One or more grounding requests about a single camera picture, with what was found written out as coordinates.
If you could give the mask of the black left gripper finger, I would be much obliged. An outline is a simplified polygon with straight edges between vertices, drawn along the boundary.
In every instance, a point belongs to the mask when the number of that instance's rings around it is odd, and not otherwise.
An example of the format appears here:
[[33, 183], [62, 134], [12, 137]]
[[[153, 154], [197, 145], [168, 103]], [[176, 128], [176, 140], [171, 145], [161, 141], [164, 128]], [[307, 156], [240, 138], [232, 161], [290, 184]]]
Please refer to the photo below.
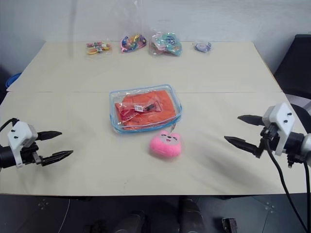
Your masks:
[[60, 151], [60, 152], [54, 153], [49, 157], [42, 158], [41, 159], [41, 165], [47, 166], [47, 165], [50, 165], [53, 163], [57, 163], [57, 162], [65, 159], [66, 157], [70, 156], [72, 153], [73, 153], [72, 150], [66, 150], [66, 151]]
[[44, 141], [49, 140], [52, 138], [55, 138], [57, 136], [62, 135], [61, 132], [58, 131], [44, 131], [44, 132], [38, 132], [37, 133], [37, 140]]

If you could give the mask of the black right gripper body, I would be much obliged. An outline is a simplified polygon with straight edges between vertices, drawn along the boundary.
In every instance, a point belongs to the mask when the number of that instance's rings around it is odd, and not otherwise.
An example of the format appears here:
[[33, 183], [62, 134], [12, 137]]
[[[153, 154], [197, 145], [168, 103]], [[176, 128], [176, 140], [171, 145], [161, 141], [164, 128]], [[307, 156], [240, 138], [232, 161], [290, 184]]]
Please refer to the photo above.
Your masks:
[[269, 127], [264, 126], [264, 128], [260, 132], [260, 136], [261, 136], [261, 139], [259, 142], [259, 146], [257, 147], [257, 149], [255, 149], [255, 152], [254, 152], [254, 155], [257, 158], [260, 158], [263, 151], [267, 150], [266, 145], [265, 145], [266, 139], [268, 139], [269, 141], [271, 151], [275, 151], [279, 143], [279, 135], [277, 133], [276, 126], [269, 126]]

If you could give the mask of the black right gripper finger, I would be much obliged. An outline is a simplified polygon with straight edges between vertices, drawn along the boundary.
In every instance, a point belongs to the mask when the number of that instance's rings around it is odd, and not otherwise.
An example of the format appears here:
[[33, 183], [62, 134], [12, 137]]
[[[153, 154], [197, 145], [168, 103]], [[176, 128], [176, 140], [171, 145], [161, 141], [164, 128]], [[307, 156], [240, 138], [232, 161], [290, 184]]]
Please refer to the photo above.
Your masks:
[[237, 119], [251, 125], [255, 126], [264, 126], [264, 123], [262, 121], [261, 116], [255, 116], [255, 115], [242, 115], [238, 116]]
[[237, 138], [237, 137], [232, 137], [232, 136], [224, 136], [224, 139], [229, 142], [230, 144], [232, 144], [233, 146], [247, 151], [251, 154], [255, 154], [256, 150], [257, 150], [257, 146], [247, 143], [245, 140]]

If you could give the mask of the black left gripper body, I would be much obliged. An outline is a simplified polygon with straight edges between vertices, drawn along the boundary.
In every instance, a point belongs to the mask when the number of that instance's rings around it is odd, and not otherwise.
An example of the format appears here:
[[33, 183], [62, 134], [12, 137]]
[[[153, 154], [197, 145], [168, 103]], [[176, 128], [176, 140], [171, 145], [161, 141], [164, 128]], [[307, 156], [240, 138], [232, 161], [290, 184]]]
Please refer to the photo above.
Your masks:
[[22, 158], [22, 163], [24, 165], [28, 164], [37, 164], [41, 166], [45, 166], [44, 158], [37, 154], [39, 150], [38, 145], [36, 142], [33, 142], [29, 147], [23, 147], [20, 151], [20, 155]]

